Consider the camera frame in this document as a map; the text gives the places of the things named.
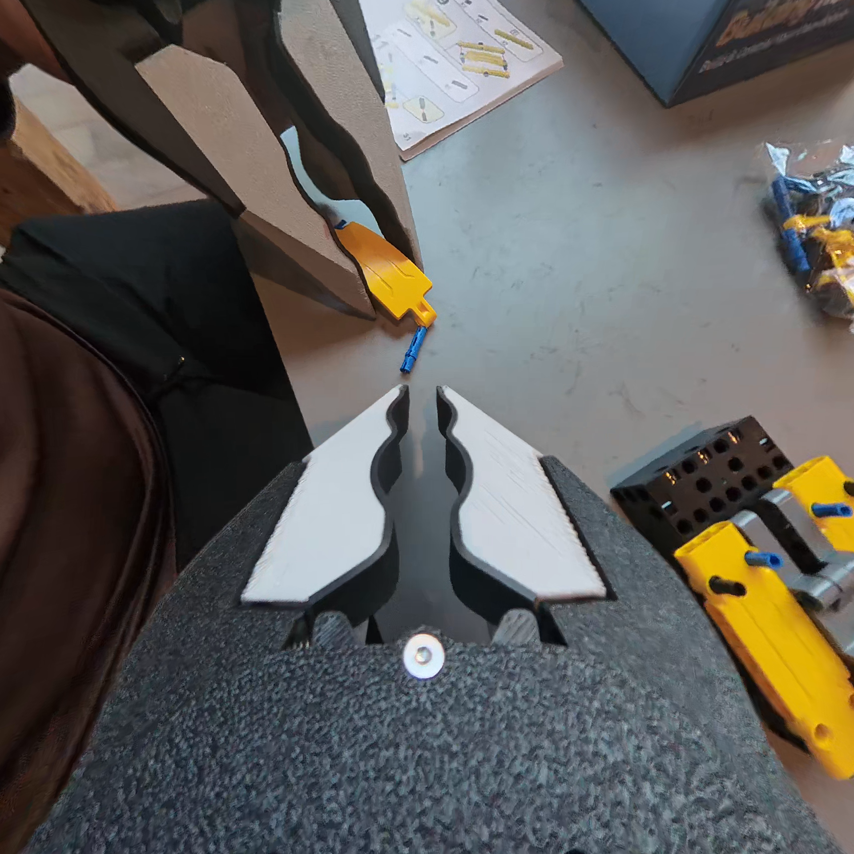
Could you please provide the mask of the clear bag yellow grey parts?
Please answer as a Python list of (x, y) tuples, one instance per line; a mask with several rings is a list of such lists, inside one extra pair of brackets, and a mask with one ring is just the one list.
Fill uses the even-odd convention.
[(762, 147), (764, 211), (795, 283), (826, 315), (853, 327), (853, 145)]

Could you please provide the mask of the person's brown shirt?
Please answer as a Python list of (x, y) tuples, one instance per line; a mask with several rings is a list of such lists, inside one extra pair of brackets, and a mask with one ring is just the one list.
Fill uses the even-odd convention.
[(2, 290), (2, 847), (49, 812), (175, 577), (161, 447), (123, 378)]

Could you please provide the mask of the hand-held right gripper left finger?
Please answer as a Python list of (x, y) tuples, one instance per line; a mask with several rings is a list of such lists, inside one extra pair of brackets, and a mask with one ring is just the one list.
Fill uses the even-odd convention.
[(399, 578), (389, 497), (408, 425), (409, 388), (395, 386), (305, 457), (242, 606), (364, 624), (389, 601)]

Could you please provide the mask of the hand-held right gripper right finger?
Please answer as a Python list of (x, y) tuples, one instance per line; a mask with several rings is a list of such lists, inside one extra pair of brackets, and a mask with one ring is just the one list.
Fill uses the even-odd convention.
[(606, 600), (605, 578), (543, 454), (449, 386), (436, 388), (435, 403), (457, 491), (449, 555), (456, 596), (488, 624), (512, 610)]

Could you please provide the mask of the yellow black brick assembly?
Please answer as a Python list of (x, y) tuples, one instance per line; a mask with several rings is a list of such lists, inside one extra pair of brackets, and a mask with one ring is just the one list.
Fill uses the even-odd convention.
[(794, 465), (752, 416), (691, 436), (611, 489), (717, 627), (760, 716), (853, 774), (853, 484)]

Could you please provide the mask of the person's black trouser legs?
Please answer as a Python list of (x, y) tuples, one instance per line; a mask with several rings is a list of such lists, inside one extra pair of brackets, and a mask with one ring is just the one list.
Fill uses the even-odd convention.
[(30, 219), (2, 286), (94, 347), (144, 403), (168, 464), (179, 569), (313, 450), (217, 203)]

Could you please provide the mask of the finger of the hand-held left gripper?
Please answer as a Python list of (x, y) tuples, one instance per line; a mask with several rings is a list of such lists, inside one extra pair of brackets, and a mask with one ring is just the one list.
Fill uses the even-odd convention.
[(135, 69), (242, 204), (232, 225), (250, 273), (373, 321), (364, 276), (298, 185), (281, 139), (239, 77), (174, 45)]
[(302, 163), (334, 201), (361, 201), (416, 266), (422, 254), (399, 150), (358, 2), (284, 1), (280, 39)]

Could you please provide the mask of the yellow curved arc beam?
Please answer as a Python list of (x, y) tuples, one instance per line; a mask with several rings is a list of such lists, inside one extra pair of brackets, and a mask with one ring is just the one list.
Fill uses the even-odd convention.
[(433, 326), (436, 311), (427, 299), (433, 283), (414, 262), (359, 223), (348, 221), (346, 228), (334, 232), (360, 267), (368, 291), (381, 309), (396, 321), (411, 318), (418, 326)]

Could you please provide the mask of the grey desk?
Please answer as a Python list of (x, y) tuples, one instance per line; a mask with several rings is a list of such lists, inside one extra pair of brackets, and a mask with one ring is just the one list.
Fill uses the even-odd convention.
[(571, 2), (509, 2), (565, 66), (404, 166), (440, 320), (415, 370), (401, 588), (381, 625), (481, 640), (451, 591), (435, 385), (557, 455), (617, 601), (560, 608), (568, 646), (453, 641), (294, 655), (275, 711), (286, 852), (829, 852), (717, 632), (608, 487), (690, 430), (753, 414), (795, 462), (852, 467), (852, 336), (812, 308), (757, 209), (766, 136), (852, 127), (840, 46), (660, 108)]

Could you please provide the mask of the blue cardboard kit box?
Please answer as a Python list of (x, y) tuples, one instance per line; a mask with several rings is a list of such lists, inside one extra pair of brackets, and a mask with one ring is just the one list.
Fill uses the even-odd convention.
[(670, 108), (852, 40), (851, 1), (582, 1)]

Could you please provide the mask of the instruction booklet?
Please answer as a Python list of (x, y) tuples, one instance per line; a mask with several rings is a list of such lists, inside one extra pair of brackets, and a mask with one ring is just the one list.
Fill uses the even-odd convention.
[(411, 161), (564, 65), (497, 1), (361, 1), (400, 159)]

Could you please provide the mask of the wooden pillar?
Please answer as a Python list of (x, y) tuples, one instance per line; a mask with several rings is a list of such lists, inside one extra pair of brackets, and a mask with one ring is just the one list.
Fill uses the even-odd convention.
[(104, 214), (119, 207), (99, 181), (15, 96), (1, 144), (1, 246), (18, 225), (50, 216)]

